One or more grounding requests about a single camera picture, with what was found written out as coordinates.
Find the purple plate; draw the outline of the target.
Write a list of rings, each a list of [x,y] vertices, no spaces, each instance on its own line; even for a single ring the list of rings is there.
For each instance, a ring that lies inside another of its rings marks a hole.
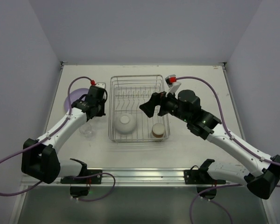
[[[74,91],[70,92],[70,102],[73,103],[74,101],[76,101],[77,99],[79,99],[82,95],[87,94],[88,93],[87,88],[79,88],[76,89]],[[68,102],[68,97],[65,98],[64,104],[63,104],[63,109],[65,112],[67,112],[70,108],[70,104]]]

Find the small clear glass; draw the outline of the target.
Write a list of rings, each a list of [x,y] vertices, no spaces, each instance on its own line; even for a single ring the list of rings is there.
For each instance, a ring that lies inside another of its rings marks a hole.
[[[79,128],[79,132],[82,136],[86,137],[86,138],[92,138],[94,135],[94,131],[92,129],[92,126],[88,123],[82,125]]]

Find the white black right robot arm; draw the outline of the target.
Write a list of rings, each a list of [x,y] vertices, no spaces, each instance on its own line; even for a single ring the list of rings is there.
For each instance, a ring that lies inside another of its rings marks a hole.
[[[158,116],[171,114],[186,122],[192,134],[218,146],[240,162],[237,166],[207,159],[195,174],[200,181],[229,181],[246,186],[259,198],[270,197],[280,180],[279,155],[263,153],[225,130],[219,118],[201,108],[200,98],[191,90],[183,90],[178,95],[155,92],[140,109],[151,118],[156,106],[160,108]]]

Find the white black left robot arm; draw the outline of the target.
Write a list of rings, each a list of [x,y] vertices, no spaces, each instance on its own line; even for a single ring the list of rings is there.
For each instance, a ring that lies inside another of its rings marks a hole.
[[[78,159],[61,160],[58,152],[72,134],[94,117],[105,115],[105,83],[92,85],[85,97],[72,103],[70,109],[49,131],[23,145],[22,173],[50,184],[58,177],[80,179],[86,175],[86,163]]]

